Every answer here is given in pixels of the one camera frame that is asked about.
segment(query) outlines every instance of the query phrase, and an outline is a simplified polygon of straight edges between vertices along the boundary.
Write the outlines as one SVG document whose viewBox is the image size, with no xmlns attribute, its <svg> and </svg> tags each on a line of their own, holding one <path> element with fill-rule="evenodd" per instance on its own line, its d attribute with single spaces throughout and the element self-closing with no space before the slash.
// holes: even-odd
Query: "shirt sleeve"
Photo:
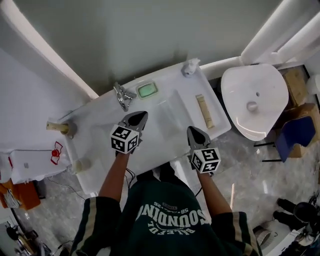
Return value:
<svg viewBox="0 0 320 256">
<path fill-rule="evenodd" d="M 100 249 L 111 246 L 120 216 L 120 204 L 115 199 L 86 199 L 70 255 L 96 256 Z"/>
<path fill-rule="evenodd" d="M 212 218 L 211 227 L 218 238 L 246 256 L 262 256 L 257 239 L 249 227 L 245 212 L 228 212 Z"/>
</svg>

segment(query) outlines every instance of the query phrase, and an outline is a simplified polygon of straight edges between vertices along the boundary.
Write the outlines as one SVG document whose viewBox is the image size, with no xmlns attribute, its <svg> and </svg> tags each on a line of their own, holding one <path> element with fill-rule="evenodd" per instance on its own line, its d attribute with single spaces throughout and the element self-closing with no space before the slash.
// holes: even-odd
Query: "chrome faucet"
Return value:
<svg viewBox="0 0 320 256">
<path fill-rule="evenodd" d="M 129 105 L 131 101 L 137 97 L 137 95 L 133 92 L 125 90 L 120 84 L 117 82 L 113 86 L 113 90 L 115 92 L 115 95 L 120 103 L 121 108 L 127 112 L 129 110 Z"/>
</svg>

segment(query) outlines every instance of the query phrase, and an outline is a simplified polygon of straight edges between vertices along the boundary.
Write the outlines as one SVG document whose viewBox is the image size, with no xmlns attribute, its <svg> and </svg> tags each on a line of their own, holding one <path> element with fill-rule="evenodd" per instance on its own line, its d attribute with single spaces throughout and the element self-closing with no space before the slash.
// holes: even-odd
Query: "white sink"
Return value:
<svg viewBox="0 0 320 256">
<path fill-rule="evenodd" d="M 128 168 L 136 175 L 169 162 L 187 153 L 188 126 L 197 126 L 211 139 L 231 128 L 226 113 L 201 69 L 186 78 L 182 75 L 183 63 L 167 67 L 135 79 L 123 87 L 136 93 L 136 88 L 154 82 L 158 92 L 145 99 L 132 100 L 128 112 L 124 112 L 114 91 L 76 109 L 61 118 L 60 123 L 72 120 L 77 125 L 73 139 L 65 138 L 68 155 L 72 162 L 88 159 L 91 166 L 77 174 L 86 194 L 96 192 L 115 160 L 111 148 L 110 131 L 114 124 L 135 111 L 147 111 L 148 121 L 142 132 L 142 143 L 129 159 Z M 214 127 L 207 129 L 196 95 L 204 95 Z"/>
<path fill-rule="evenodd" d="M 225 108 L 248 139 L 264 139 L 288 104 L 286 82 L 269 64 L 229 68 L 221 79 Z"/>
</svg>

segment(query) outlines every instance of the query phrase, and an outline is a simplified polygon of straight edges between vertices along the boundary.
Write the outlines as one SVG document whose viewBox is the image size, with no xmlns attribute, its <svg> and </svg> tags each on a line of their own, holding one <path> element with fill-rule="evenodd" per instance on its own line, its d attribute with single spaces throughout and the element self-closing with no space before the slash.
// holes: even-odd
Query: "green soap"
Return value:
<svg viewBox="0 0 320 256">
<path fill-rule="evenodd" d="M 154 82 L 142 85 L 137 90 L 138 90 L 138 94 L 139 94 L 140 98 L 142 98 L 142 99 L 149 97 L 149 96 L 158 92 L 158 89 L 157 89 L 156 84 Z"/>
</svg>

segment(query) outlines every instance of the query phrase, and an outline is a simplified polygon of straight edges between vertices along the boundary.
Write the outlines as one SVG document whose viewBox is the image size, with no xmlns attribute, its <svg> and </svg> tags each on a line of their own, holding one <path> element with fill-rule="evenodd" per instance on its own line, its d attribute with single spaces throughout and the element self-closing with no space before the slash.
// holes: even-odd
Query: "soap bar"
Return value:
<svg viewBox="0 0 320 256">
<path fill-rule="evenodd" d="M 206 127 L 208 129 L 214 127 L 214 122 L 211 119 L 211 115 L 210 115 L 210 112 L 208 110 L 208 106 L 207 106 L 207 103 L 205 101 L 205 97 L 202 94 L 196 95 L 195 97 L 196 97 L 196 100 L 199 103 L 199 106 L 200 106 L 200 109 L 201 109 L 201 112 L 202 112 Z"/>
<path fill-rule="evenodd" d="M 153 94 L 158 92 L 158 88 L 154 82 L 141 85 L 137 88 L 138 95 L 141 99 L 152 96 Z"/>
</svg>

